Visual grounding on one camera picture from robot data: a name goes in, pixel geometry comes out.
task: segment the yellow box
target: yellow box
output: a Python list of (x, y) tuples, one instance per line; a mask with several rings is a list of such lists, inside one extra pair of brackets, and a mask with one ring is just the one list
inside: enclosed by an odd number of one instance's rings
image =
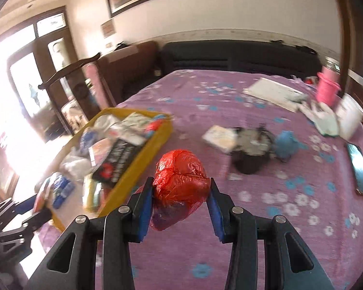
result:
[[(89, 121), (89, 123), (85, 125), (77, 134), (75, 134), (72, 137), (72, 139), (61, 149), (61, 151), (57, 154), (57, 156), (54, 158), (52, 163), (47, 168), (45, 172), (45, 178), (49, 177), (52, 173), (59, 171), (60, 163), (66, 157), (66, 155), (70, 153), (71, 148), (79, 145), (79, 141), (84, 129), (89, 126), (93, 126), (97, 118), (105, 114), (112, 114), (122, 120), (133, 112), (141, 113), (147, 117), (154, 117), (158, 114), (161, 114), (159, 112), (154, 112), (154, 111), (126, 109), (126, 108), (108, 108), (102, 110), (99, 114), (97, 114), (94, 118), (92, 118)], [(104, 207), (100, 210), (98, 217), (106, 216), (112, 210), (121, 206), (126, 201), (133, 187), (138, 182), (138, 179), (141, 176), (141, 174), (144, 172), (149, 163), (158, 153), (160, 148), (167, 142), (169, 136), (172, 133), (172, 121), (169, 115), (166, 114), (166, 116), (167, 118), (165, 119), (165, 121), (162, 123), (159, 129), (153, 134), (153, 136), (147, 141), (147, 143), (138, 153), (138, 155), (135, 157), (131, 165), (118, 180), (115, 187), (110, 192), (107, 201), (104, 204)], [(81, 214), (87, 215), (89, 218), (95, 218), (97, 216), (96, 214), (91, 214), (83, 210), (82, 188), (80, 189), (80, 193), (79, 192), (74, 194), (72, 193), (70, 196), (68, 196), (68, 198), (63, 203), (60, 209), (55, 210), (52, 208), (51, 198), (49, 199), (47, 206), (49, 206), (49, 208), (53, 213), (54, 225), (60, 231), (64, 231), (65, 228), (68, 226), (68, 224), (71, 223), (78, 215)], [(66, 213), (70, 212), (71, 214), (64, 215), (64, 213), (61, 213), (60, 211), (63, 207), (66, 207), (64, 208), (64, 211)], [(69, 220), (65, 219), (63, 221), (62, 217), (68, 217), (70, 219)]]

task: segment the glove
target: glove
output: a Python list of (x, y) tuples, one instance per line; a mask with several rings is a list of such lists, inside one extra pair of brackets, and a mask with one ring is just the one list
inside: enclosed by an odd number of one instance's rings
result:
[(323, 102), (318, 103), (321, 111), (316, 107), (315, 101), (311, 102), (312, 109), (306, 102), (300, 105), (299, 109), (305, 116), (311, 120), (319, 133), (323, 136), (338, 136), (339, 124), (336, 120), (336, 115), (333, 110)]

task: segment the red plastic bag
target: red plastic bag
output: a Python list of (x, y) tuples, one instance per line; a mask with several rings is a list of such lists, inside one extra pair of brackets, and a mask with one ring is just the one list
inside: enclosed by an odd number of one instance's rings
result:
[(168, 152), (157, 163), (151, 227), (157, 231), (187, 218), (206, 201), (211, 180), (188, 150)]

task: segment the screw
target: screw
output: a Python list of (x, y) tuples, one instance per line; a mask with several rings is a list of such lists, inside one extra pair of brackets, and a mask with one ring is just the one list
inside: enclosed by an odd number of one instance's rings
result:
[(241, 206), (234, 206), (232, 209), (234, 214), (242, 214), (243, 213), (243, 208)]
[(84, 215), (80, 215), (76, 218), (77, 224), (83, 224), (85, 221), (86, 221), (86, 216), (84, 216)]
[(282, 216), (282, 215), (278, 215), (278, 216), (276, 217), (276, 221), (277, 221), (279, 224), (284, 224), (284, 223), (287, 221), (287, 219), (286, 219), (284, 216)]
[(118, 208), (118, 212), (120, 212), (121, 214), (126, 214), (129, 212), (129, 210), (130, 208), (127, 205), (123, 205)]

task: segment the black package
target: black package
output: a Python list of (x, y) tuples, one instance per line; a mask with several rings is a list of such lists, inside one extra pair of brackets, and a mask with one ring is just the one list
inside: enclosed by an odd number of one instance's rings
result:
[(114, 187), (140, 149), (141, 146), (117, 139), (104, 162), (93, 173), (93, 180)]

